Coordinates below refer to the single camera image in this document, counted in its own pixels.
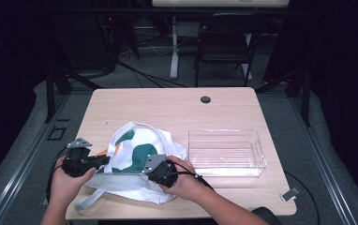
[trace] person's right hand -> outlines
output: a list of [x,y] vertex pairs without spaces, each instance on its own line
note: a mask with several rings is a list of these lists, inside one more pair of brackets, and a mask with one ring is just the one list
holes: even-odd
[[[188,160],[182,160],[179,157],[169,156],[167,160],[172,161],[175,164],[180,164],[187,168],[190,172],[196,173],[193,165]],[[175,165],[178,172],[187,172],[181,166]],[[188,174],[179,174],[176,183],[173,187],[161,186],[162,190],[167,194],[176,195],[182,199],[195,201],[206,188],[199,180],[194,176]]]

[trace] person's left hand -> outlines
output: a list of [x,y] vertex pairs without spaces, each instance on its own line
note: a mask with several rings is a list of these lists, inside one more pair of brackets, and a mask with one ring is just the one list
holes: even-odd
[[65,173],[61,165],[65,157],[60,157],[55,165],[51,185],[50,204],[59,204],[62,207],[68,207],[76,198],[83,184],[89,181],[96,172],[96,168],[89,169],[83,176],[71,177]]

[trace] hand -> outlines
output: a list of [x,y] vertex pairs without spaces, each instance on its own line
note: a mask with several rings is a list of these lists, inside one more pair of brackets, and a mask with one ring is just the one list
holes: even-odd
[[[179,157],[174,156],[167,157],[167,160],[170,160],[175,164],[184,166],[192,173],[196,173],[196,170],[194,169],[193,165],[188,160],[182,160]],[[187,172],[187,170],[185,170],[181,166],[175,165],[175,167],[178,172]],[[168,188],[165,186],[161,186],[161,188],[167,194],[176,195],[182,199],[194,202],[198,198],[199,194],[202,193],[204,189],[208,187],[205,187],[199,180],[197,180],[192,175],[179,174],[178,179],[173,185],[173,187]]]
[[60,157],[53,173],[50,204],[68,207],[80,191],[83,184],[89,181],[96,172],[96,168],[89,169],[83,176],[71,177],[65,173],[61,165],[65,157]]

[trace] transparent plastic box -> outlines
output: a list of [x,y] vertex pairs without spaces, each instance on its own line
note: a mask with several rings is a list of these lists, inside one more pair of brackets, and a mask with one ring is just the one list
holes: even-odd
[[267,163],[253,129],[201,129],[188,132],[189,160],[203,176],[259,176]]

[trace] gray carpet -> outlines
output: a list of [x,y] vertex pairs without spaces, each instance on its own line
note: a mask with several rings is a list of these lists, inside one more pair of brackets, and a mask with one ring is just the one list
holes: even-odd
[[[273,43],[273,37],[265,37],[260,40],[255,63],[251,70],[253,80],[249,83],[249,86],[258,87],[261,85],[261,78]],[[159,49],[161,51],[159,53],[155,50],[141,49],[140,60],[136,59],[131,53],[123,54],[120,59],[147,74],[169,80],[171,53],[161,54],[166,52],[167,49]],[[194,46],[186,46],[186,41],[180,48],[179,78],[175,80],[176,83],[186,86],[194,85],[194,70],[192,69],[194,50]],[[211,70],[204,67],[202,74],[211,75]],[[233,72],[232,76],[241,76],[241,69]],[[110,75],[94,78],[92,81],[108,88],[156,87],[143,76],[135,75],[132,71],[120,66],[117,66]],[[49,125],[43,124],[46,118],[45,83],[41,83],[35,89],[37,105],[0,167],[0,224],[38,224],[41,221],[46,206],[41,205],[40,202],[45,197],[45,187],[52,160],[65,144],[76,137],[92,93],[83,84],[74,80],[70,80],[70,82],[74,87],[71,95],[63,96],[56,93],[60,110]],[[242,83],[238,81],[223,83],[220,80],[208,80],[201,85],[241,86]],[[298,116],[297,99],[286,98],[282,92],[284,87],[285,84],[282,84],[271,93],[258,95],[283,168],[301,180],[310,190],[320,211],[321,224],[346,224],[338,213],[331,193],[317,167],[313,145],[310,143],[305,127],[302,126],[303,122]],[[317,138],[336,181],[343,190],[343,197],[349,204],[349,208],[358,223],[358,187],[352,182],[346,168],[337,158],[335,150],[330,144],[329,131],[321,113],[320,102],[314,95],[311,98],[310,122],[312,127],[309,130]],[[24,158],[28,159],[28,164],[25,164],[25,166],[29,170],[17,174],[17,169],[23,165]],[[4,188],[9,185],[11,177],[18,176],[22,178],[23,182],[16,188],[10,187],[15,190],[12,197],[1,199]],[[295,178],[288,175],[287,179],[290,187],[298,187],[301,193],[295,200],[297,213],[290,217],[280,217],[280,221],[283,224],[317,224],[317,212],[312,197]],[[74,224],[97,224],[96,221],[73,222]]]

